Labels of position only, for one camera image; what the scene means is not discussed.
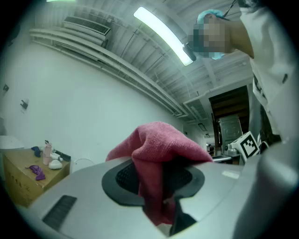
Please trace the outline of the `dark wooden staircase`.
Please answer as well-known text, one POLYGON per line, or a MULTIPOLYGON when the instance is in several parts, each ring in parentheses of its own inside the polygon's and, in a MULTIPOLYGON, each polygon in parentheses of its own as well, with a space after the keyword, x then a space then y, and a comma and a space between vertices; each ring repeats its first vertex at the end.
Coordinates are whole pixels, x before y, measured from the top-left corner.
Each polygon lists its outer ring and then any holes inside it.
POLYGON ((212 122, 215 145, 222 147, 220 118, 237 115, 243 133, 249 129, 249 97, 246 86, 230 90, 209 99, 212 107, 212 122))

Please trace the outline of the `purple cloth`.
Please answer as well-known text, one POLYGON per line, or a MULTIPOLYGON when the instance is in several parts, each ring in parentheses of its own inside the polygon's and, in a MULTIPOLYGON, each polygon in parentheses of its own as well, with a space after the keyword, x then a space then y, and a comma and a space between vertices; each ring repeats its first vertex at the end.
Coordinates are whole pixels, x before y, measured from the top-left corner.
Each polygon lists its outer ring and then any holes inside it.
POLYGON ((30 165, 29 167, 26 167, 26 169, 30 169, 36 175, 35 177, 36 181, 41 181, 46 179, 43 170, 38 165, 30 165))

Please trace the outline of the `large cardboard box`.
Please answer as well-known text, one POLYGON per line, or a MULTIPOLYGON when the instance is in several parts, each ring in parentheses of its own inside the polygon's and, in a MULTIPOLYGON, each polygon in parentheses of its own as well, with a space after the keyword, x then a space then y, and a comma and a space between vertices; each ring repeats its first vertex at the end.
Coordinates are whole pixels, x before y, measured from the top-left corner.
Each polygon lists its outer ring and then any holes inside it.
POLYGON ((36 157, 32 149, 6 151, 3 154, 5 185, 13 203, 28 207, 45 191, 59 183, 70 173, 70 163, 62 161, 62 168, 50 169, 43 164, 42 157, 36 157), (45 179, 37 181, 29 166, 39 166, 45 179))

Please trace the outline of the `blue face mask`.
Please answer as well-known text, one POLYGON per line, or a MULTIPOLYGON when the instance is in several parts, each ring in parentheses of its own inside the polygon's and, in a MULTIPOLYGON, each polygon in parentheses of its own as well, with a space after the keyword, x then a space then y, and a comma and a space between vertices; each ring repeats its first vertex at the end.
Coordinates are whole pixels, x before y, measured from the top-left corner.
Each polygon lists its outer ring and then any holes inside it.
POLYGON ((221 59, 225 54, 220 52, 209 52, 207 53, 207 57, 213 60, 221 59))

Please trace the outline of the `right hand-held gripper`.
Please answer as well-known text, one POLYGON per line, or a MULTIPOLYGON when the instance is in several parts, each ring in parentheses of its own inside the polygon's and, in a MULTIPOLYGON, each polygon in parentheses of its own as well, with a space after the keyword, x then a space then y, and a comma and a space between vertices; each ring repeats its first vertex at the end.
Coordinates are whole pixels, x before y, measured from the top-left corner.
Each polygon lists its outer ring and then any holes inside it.
POLYGON ((246 163, 247 160, 255 155, 260 154, 262 142, 255 140, 251 131, 241 135, 231 143, 224 146, 224 154, 231 157, 240 157, 242 163, 246 163))

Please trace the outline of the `metal washing machine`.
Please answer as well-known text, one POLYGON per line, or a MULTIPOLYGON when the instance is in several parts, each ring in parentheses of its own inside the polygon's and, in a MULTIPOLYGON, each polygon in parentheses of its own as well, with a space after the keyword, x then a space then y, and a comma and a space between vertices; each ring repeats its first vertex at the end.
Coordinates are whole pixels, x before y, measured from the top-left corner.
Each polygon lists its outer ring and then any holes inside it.
POLYGON ((239 116, 237 114, 221 117, 219 119, 219 123, 221 133, 221 149, 224 153, 228 150, 228 144, 242 136, 242 128, 239 116))

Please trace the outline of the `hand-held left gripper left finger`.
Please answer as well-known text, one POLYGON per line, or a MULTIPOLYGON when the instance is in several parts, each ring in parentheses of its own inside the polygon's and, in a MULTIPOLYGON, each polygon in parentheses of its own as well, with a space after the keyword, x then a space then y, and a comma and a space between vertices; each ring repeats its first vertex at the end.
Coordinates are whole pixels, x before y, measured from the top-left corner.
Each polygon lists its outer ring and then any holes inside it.
POLYGON ((110 169, 131 163, 123 157, 71 173, 43 193, 28 208, 17 210, 42 239, 167 239, 149 220, 142 207, 122 206, 104 192, 101 181, 110 169), (59 199, 76 198, 58 230, 43 222, 59 199))

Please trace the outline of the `person's white shirt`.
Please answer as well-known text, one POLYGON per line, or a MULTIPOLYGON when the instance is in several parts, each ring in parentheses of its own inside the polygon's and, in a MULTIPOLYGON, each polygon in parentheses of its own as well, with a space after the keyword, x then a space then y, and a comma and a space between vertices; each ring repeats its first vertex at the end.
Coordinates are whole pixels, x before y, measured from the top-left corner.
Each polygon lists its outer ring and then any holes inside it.
POLYGON ((273 135, 299 138, 299 56, 273 12, 262 0, 238 0, 252 44, 253 92, 273 135))

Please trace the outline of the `white air conditioner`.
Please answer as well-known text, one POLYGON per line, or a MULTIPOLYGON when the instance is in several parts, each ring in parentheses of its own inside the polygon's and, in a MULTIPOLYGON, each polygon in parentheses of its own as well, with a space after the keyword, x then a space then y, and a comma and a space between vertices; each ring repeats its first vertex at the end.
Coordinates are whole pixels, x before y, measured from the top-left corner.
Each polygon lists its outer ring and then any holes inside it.
POLYGON ((101 46, 104 48, 106 47, 112 32, 110 27, 75 16, 67 16, 63 21, 63 24, 67 29, 75 30, 102 41, 101 46))

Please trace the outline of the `pink bottle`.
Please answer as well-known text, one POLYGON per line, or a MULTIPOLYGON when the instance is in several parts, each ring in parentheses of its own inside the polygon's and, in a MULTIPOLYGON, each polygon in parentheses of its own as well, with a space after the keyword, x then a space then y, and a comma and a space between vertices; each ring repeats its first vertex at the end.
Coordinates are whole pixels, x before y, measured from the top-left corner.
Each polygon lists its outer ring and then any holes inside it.
POLYGON ((43 163, 44 165, 49 165, 51 162, 51 152, 52 152, 52 144, 49 142, 45 142, 45 146, 43 149, 43 163))

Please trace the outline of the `teal hair cap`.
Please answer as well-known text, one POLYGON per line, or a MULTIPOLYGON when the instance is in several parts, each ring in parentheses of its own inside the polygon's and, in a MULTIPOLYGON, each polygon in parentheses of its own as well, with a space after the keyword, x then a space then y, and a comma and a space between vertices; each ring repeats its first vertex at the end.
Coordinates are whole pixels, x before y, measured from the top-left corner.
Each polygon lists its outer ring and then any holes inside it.
POLYGON ((202 13, 200 13, 197 17, 197 23, 198 24, 202 24, 204 22, 204 18, 207 14, 212 14, 218 18, 224 18, 224 13, 220 10, 216 10, 216 9, 209 9, 206 11, 203 11, 202 13))

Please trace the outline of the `pink cloth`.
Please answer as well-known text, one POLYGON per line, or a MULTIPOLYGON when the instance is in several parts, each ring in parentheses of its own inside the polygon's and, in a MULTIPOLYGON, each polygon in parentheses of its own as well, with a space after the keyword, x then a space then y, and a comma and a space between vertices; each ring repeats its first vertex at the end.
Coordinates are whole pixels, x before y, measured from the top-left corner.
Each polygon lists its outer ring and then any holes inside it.
POLYGON ((163 163, 181 157, 191 161, 212 162, 200 145, 172 125, 152 122, 138 126, 123 142, 113 148, 106 161, 121 157, 133 160, 140 180, 138 194, 145 200, 145 214, 154 225, 172 224, 175 203, 163 192, 163 163))

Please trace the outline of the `white ceiling ducts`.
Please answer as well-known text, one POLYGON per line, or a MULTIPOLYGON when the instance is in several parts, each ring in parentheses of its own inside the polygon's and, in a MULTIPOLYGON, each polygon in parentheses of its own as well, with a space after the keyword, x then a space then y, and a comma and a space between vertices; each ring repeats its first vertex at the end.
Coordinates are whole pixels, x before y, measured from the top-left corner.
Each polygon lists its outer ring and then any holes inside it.
POLYGON ((29 34, 35 43, 90 64, 124 81, 164 106, 173 116, 188 116, 186 109, 157 83, 121 57, 91 40, 52 29, 32 28, 29 34))

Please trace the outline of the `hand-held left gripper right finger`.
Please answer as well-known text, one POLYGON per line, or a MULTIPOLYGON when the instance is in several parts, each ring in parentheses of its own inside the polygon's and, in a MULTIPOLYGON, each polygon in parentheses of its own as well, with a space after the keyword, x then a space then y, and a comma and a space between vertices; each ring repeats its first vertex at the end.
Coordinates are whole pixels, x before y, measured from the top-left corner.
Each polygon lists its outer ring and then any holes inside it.
POLYGON ((168 239, 230 239, 238 213, 222 209, 243 166, 206 162, 179 166, 174 188, 175 218, 168 239))

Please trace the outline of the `black flat bar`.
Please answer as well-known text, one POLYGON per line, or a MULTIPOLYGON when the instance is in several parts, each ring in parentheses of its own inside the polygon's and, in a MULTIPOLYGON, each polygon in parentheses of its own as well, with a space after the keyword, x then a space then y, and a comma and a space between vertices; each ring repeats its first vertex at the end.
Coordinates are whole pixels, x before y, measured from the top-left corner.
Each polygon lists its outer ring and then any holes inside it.
POLYGON ((69 155, 66 155, 65 153, 62 153, 58 150, 55 151, 55 153, 57 155, 59 155, 60 158, 62 158, 62 160, 66 161, 66 162, 70 162, 71 161, 71 157, 69 155))

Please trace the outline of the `long ceiling light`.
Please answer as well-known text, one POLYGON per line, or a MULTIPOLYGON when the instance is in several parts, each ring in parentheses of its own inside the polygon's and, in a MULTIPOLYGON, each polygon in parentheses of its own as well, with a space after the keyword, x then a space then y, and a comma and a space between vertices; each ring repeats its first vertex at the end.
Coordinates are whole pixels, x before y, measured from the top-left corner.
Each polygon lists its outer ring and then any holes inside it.
POLYGON ((134 12, 133 16, 142 21, 156 34, 158 34, 174 51, 184 66, 188 66, 193 62, 193 60, 184 52, 183 44, 177 38, 177 36, 149 10, 145 9, 144 7, 139 7, 134 12))

